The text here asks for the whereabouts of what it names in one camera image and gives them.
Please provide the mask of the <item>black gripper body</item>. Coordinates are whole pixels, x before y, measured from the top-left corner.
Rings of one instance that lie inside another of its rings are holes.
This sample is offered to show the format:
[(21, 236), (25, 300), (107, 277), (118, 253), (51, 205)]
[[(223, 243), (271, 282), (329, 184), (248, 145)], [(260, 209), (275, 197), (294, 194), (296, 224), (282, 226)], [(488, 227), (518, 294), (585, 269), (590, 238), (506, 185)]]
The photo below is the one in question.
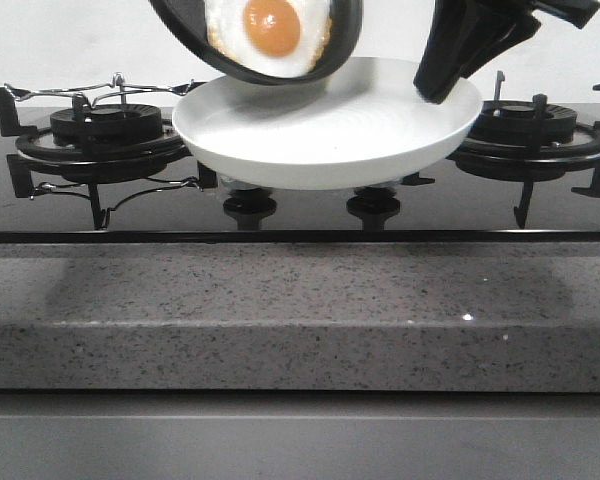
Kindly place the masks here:
[(600, 9), (600, 1), (590, 0), (477, 1), (477, 4), (491, 10), (491, 13), (482, 13), (478, 23), (501, 23), (496, 17), (503, 17), (505, 22), (515, 22), (514, 17), (517, 15), (540, 10), (578, 29), (583, 29)]

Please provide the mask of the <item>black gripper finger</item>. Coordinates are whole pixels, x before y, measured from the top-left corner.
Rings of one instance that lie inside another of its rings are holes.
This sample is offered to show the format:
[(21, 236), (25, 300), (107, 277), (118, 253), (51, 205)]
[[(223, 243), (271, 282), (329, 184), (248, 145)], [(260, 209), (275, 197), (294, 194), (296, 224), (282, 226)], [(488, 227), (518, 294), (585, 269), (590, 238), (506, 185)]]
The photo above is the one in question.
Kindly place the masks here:
[(541, 23), (528, 14), (480, 21), (470, 35), (469, 56), (460, 68), (460, 77), (468, 79), (503, 52), (532, 38), (540, 27)]
[(443, 102), (461, 79), (460, 68), (469, 56), (469, 38), (486, 7), (471, 0), (438, 0), (414, 86), (427, 101)]

